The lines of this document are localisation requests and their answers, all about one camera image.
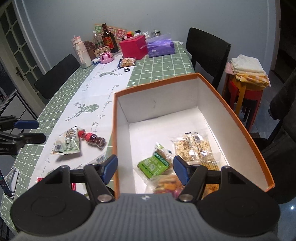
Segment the clear plastic bottle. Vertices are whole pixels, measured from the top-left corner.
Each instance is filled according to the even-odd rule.
[[[102,38],[98,35],[96,31],[93,31],[93,35],[94,35],[93,43],[96,46],[96,49],[103,48],[104,44],[103,44]]]
[[[96,145],[100,150],[102,150],[106,145],[105,138],[98,137],[96,134],[90,132],[86,133],[85,130],[79,131],[78,136],[89,144]]]

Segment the metal screw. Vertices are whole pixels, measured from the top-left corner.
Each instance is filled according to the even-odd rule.
[[[98,196],[98,200],[100,202],[110,202],[112,200],[112,197],[108,194],[101,194]]]
[[[179,196],[179,199],[182,202],[191,202],[193,200],[193,196],[191,194],[182,194]]]

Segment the pink box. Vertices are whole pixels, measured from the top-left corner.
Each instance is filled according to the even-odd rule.
[[[144,35],[141,35],[136,39],[123,40],[119,44],[124,58],[142,59],[148,54]]]

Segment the stack of folded cloth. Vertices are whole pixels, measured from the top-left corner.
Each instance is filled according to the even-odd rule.
[[[268,76],[258,59],[240,54],[237,58],[232,58],[231,63],[237,80],[251,82],[260,87],[269,85]]]

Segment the pink bowl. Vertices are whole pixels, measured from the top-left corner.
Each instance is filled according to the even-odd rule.
[[[113,54],[108,51],[105,51],[100,54],[100,61],[102,64],[109,63],[113,60],[114,60]]]

